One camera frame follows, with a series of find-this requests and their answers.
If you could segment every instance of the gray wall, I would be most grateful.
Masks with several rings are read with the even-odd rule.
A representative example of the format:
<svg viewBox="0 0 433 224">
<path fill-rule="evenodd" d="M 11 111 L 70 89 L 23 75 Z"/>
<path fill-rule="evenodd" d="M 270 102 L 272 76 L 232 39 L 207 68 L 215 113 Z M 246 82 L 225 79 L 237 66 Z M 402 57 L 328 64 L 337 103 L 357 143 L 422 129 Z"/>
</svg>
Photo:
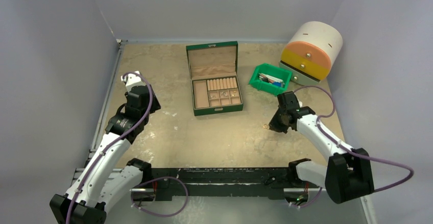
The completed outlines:
<svg viewBox="0 0 433 224">
<path fill-rule="evenodd" d="M 431 223 L 433 0 L 344 0 L 345 41 L 329 77 L 347 142 L 408 164 L 415 176 L 375 193 L 378 223 Z M 406 170 L 373 164 L 376 186 Z"/>
<path fill-rule="evenodd" d="M 0 216 L 55 223 L 82 166 L 117 43 L 94 0 L 0 0 Z"/>
<path fill-rule="evenodd" d="M 330 23 L 343 0 L 97 0 L 116 38 L 286 42 L 307 21 Z"/>
</svg>

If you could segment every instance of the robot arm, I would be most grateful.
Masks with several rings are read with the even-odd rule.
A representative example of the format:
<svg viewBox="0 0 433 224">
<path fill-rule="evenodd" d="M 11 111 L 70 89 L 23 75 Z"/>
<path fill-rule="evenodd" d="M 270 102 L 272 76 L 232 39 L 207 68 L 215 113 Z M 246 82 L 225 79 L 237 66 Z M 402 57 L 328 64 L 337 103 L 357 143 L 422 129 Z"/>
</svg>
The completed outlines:
<svg viewBox="0 0 433 224">
<path fill-rule="evenodd" d="M 149 114 L 161 109 L 153 94 L 149 114 L 128 135 L 111 145 L 114 140 L 143 118 L 150 103 L 149 88 L 140 77 L 129 74 L 122 81 L 127 90 L 125 93 L 127 102 L 122 104 L 116 114 L 110 118 L 105 128 L 106 134 L 95 156 L 66 193 L 64 195 L 55 194 L 50 201 L 51 210 L 58 223 L 65 223 L 71 202 L 74 203 L 70 223 L 104 223 L 107 213 L 129 189 L 151 177 L 149 163 L 132 159 L 119 176 L 107 182 L 120 157 L 128 150 L 137 135 L 144 130 L 149 121 Z"/>
<path fill-rule="evenodd" d="M 317 116 L 309 107 L 300 107 L 293 92 L 277 96 L 278 110 L 269 122 L 270 130 L 287 133 L 288 128 L 298 131 L 309 139 L 328 158 L 328 165 L 319 165 L 310 159 L 289 163 L 288 172 L 294 181 L 308 181 L 325 187 L 330 198 L 337 204 L 370 194 L 374 191 L 370 161 L 354 158 L 338 147 L 317 128 Z M 354 149 L 339 139 L 323 124 L 321 128 L 339 145 L 355 153 L 366 155 L 362 149 Z"/>
</svg>

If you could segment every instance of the open box lid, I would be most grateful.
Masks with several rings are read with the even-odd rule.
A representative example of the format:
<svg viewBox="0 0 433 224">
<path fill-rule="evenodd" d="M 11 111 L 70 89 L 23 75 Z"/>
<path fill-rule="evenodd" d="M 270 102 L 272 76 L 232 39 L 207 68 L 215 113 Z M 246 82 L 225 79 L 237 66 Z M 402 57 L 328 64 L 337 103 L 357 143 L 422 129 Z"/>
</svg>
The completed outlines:
<svg viewBox="0 0 433 224">
<path fill-rule="evenodd" d="M 198 80 L 235 76 L 237 47 L 237 41 L 188 45 L 189 77 Z"/>
</svg>

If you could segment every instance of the green plastic bin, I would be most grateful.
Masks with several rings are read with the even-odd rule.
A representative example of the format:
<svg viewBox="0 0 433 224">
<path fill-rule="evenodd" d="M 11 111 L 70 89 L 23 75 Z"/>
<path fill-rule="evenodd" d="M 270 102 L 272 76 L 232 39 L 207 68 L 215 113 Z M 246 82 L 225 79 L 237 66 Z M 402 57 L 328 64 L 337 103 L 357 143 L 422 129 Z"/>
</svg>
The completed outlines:
<svg viewBox="0 0 433 224">
<path fill-rule="evenodd" d="M 274 76 L 276 78 L 284 80 L 284 87 L 278 87 L 270 83 L 263 82 L 259 79 L 258 74 L 265 73 L 267 75 Z M 250 85 L 257 90 L 263 90 L 273 95 L 279 95 L 287 90 L 288 82 L 292 77 L 292 72 L 286 69 L 282 69 L 271 64 L 264 63 L 256 67 L 253 76 L 250 79 Z"/>
</svg>

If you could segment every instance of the table surface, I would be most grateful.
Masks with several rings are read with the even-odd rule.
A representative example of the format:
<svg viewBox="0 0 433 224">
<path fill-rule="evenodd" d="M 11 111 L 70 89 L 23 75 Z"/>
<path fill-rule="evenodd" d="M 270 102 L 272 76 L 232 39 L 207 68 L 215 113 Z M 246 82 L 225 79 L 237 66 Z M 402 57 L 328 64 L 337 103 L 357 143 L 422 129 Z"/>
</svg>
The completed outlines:
<svg viewBox="0 0 433 224">
<path fill-rule="evenodd" d="M 287 167 L 291 161 L 326 160 L 303 135 L 263 128 L 278 107 L 277 98 L 248 85 L 257 65 L 278 65 L 284 44 L 239 44 L 238 79 L 244 101 L 240 112 L 194 117 L 185 44 L 127 44 L 121 59 L 107 118 L 126 102 L 125 86 L 118 78 L 139 70 L 152 85 L 161 110 L 151 114 L 145 130 L 117 163 L 125 167 L 132 158 L 152 167 Z M 319 86 L 329 91 L 326 80 Z M 299 85 L 290 82 L 287 90 Z M 305 106 L 317 114 L 328 114 L 332 102 L 319 89 L 297 92 Z M 343 139 L 337 114 L 323 123 Z"/>
</svg>

